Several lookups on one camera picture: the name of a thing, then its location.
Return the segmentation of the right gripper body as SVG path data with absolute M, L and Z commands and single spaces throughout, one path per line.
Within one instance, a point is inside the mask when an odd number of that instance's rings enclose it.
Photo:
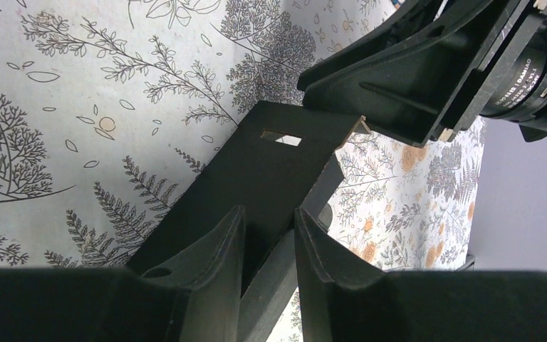
M 547 137 L 547 1 L 406 1 L 384 23 L 302 72 L 303 106 L 363 116 L 414 147 L 479 118 Z

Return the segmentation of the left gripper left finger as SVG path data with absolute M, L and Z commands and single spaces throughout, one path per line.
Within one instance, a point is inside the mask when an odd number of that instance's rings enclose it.
M 0 269 L 0 341 L 235 341 L 245 209 L 143 275 Z

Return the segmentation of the black paper box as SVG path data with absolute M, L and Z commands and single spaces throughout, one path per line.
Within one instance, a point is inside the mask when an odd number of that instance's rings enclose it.
M 294 216 L 343 179 L 360 115 L 261 101 L 128 262 L 145 292 L 126 341 L 265 341 L 297 288 Z

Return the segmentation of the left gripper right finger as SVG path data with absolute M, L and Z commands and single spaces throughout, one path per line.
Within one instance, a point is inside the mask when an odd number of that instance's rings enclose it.
M 294 225 L 304 341 L 547 341 L 547 272 L 383 271 Z

